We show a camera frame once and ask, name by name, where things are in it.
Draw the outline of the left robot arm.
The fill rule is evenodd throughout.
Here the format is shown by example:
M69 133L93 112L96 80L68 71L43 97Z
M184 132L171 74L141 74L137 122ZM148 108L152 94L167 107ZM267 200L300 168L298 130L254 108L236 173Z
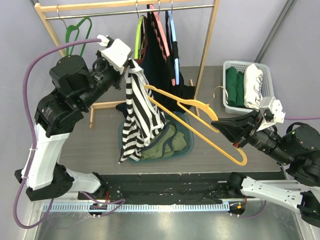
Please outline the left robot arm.
M96 61L88 68L79 55L62 57L50 69L54 90L29 116L32 145L24 168L14 175L31 201L49 200L81 192L100 200L108 185L96 172L81 173L59 164L61 151L75 125L109 88L119 88L132 50L122 40L99 35Z

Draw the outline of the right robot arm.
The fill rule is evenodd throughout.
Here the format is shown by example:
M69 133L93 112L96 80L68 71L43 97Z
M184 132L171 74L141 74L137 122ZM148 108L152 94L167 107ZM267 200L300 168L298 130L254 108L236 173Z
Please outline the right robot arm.
M319 227L320 134L303 122L292 123L284 136L278 135L274 125L262 129L263 123L269 124L273 116L269 110L264 113L253 110L246 115L213 120L211 125L238 150L251 145L277 163L287 166L286 172L309 190L287 190L233 172L227 180L226 193L233 198L242 195L277 204L299 213L306 223Z

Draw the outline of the green plastic hanger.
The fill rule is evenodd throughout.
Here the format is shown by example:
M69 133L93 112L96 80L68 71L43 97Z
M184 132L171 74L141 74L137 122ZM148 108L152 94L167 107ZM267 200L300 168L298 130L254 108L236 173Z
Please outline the green plastic hanger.
M65 32L65 43L69 43L70 42L70 37L72 35L73 32L76 32L76 35L75 35L75 38L74 38L74 41L77 41L78 40L78 37L79 37L79 34L80 34L80 27L81 25L85 22L85 21L88 21L89 22L89 26L88 26L88 29L87 29L87 32L86 32L86 35L85 35L85 39L88 39L89 36L90 36L90 33L91 33L91 30L92 30L92 26L93 26L93 23L92 23L92 20L90 17L84 17L82 18L77 25L69 25L67 28L66 28L66 32ZM74 47L75 46L71 46L71 49L70 47L67 47L65 49L65 54L67 56L69 55L72 55L73 54L73 50L74 50ZM86 47L86 43L84 43L82 45L82 48L81 48L81 51L80 53L78 54L79 56L83 56L83 53L85 51L85 47Z

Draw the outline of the black white striped tank top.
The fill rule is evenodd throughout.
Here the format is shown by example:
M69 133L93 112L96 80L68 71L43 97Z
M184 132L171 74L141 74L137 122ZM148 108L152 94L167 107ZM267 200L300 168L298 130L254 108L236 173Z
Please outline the black white striped tank top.
M165 126L164 112L151 103L152 90L145 88L149 84L144 70L136 61L130 59L124 74L127 117L122 129L122 149L118 162L121 164L128 158L139 161L142 149Z

